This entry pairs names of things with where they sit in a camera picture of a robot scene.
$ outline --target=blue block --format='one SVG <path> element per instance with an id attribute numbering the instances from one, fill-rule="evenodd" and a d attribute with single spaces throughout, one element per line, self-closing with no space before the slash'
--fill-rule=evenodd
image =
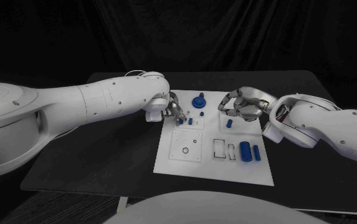
<path id="1" fill-rule="evenodd" d="M 250 145 L 247 141 L 242 141 L 239 143 L 239 147 L 240 147 L 240 155 L 242 155 L 242 160 L 244 162 L 249 162 L 253 160 L 252 158 L 252 151 L 250 151 Z"/>
<path id="2" fill-rule="evenodd" d="M 227 122 L 227 128 L 230 129 L 230 127 L 231 127 L 231 123 L 233 123 L 233 121 L 231 121 L 231 119 L 229 119 L 229 122 Z"/>
<path id="3" fill-rule="evenodd" d="M 253 151 L 255 151 L 255 160 L 260 161 L 260 154 L 259 154 L 259 149 L 256 145 L 253 145 Z"/>

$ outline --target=white board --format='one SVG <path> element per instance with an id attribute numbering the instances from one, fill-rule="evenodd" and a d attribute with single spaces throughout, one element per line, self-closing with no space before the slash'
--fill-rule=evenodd
<path id="1" fill-rule="evenodd" d="M 204 128 L 201 129 L 201 125 L 198 125 L 196 129 L 193 125 L 188 128 L 185 128 L 184 125 L 177 127 L 175 118 L 165 118 L 158 153 L 155 156 L 154 173 L 273 186 L 273 178 L 260 136 L 259 119 L 253 122 L 244 122 L 244 120 L 239 117 L 229 117 L 227 119 L 233 120 L 233 129 L 224 130 L 221 125 L 226 126 L 227 124 L 227 116 L 220 114 L 217 105 L 227 92 L 184 90 L 171 91 L 178 97 L 178 104 L 184 110 L 184 114 L 190 111 L 187 114 L 187 122 L 188 118 L 203 118 Z M 204 93 L 206 106 L 201 109 L 197 109 L 191 105 L 191 100 L 198 96 L 200 92 Z M 183 148 L 177 146 L 177 144 L 174 144 L 175 147 L 171 149 L 172 134 L 175 131 L 201 133 L 200 161 L 194 162 L 193 160 L 183 160 L 177 158 L 170 159 L 170 155 L 174 152 L 177 153 L 177 156 L 183 152 Z M 213 156 L 214 139 L 224 140 L 226 159 L 214 158 Z M 257 145 L 260 161 L 255 160 L 255 156 L 253 161 L 242 161 L 239 151 L 239 143 L 242 141 L 247 141 L 250 143 L 252 155 L 253 145 Z M 229 144 L 234 146 L 233 153 L 236 160 L 229 160 Z"/>

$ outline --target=black table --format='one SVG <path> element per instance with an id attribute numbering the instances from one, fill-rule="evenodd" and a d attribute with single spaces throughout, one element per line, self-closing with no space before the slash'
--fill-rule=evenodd
<path id="1" fill-rule="evenodd" d="M 280 97 L 302 93 L 332 101 L 308 71 L 164 73 L 171 89 L 231 91 L 255 87 Z M 95 73 L 88 83 L 124 73 Z M 260 117 L 263 127 L 267 115 Z M 275 186 L 152 173 L 162 123 L 139 112 L 80 126 L 43 148 L 21 182 L 24 190 L 148 198 L 184 190 L 250 196 L 295 209 L 357 213 L 357 162 L 319 141 L 314 149 L 263 137 Z"/>

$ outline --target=small blue piece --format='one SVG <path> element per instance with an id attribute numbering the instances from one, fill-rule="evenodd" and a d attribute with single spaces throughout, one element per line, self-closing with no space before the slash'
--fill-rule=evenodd
<path id="1" fill-rule="evenodd" d="M 247 141 L 242 141 L 239 143 L 239 147 L 240 147 L 240 155 L 242 155 L 242 160 L 244 162 L 249 162 L 253 160 L 252 158 L 252 151 L 250 151 L 250 145 Z"/>
<path id="2" fill-rule="evenodd" d="M 193 100 L 191 100 L 191 105 L 194 108 L 200 109 L 206 106 L 206 99 L 204 99 L 204 95 L 203 95 L 203 92 L 198 94 L 198 97 L 196 97 Z"/>
<path id="3" fill-rule="evenodd" d="M 227 122 L 227 128 L 230 129 L 230 127 L 231 127 L 231 119 L 229 119 L 229 122 Z"/>
<path id="4" fill-rule="evenodd" d="M 259 154 L 259 149 L 256 145 L 253 145 L 253 151 L 255 151 L 255 160 L 260 161 L 260 154 Z"/>

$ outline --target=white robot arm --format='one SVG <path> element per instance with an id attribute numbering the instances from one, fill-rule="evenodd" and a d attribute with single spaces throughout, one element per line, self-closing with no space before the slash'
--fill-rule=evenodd
<path id="1" fill-rule="evenodd" d="M 77 126 L 139 109 L 147 111 L 148 122 L 170 116 L 185 121 L 178 99 L 158 72 L 49 89 L 0 83 L 0 175 Z"/>
<path id="2" fill-rule="evenodd" d="M 231 98 L 233 109 L 224 109 Z M 342 156 L 357 161 L 357 110 L 341 110 L 331 101 L 303 94 L 278 99 L 252 87 L 231 91 L 217 109 L 244 121 L 269 114 L 262 134 L 273 142 L 285 137 L 301 147 L 312 148 L 322 139 Z"/>

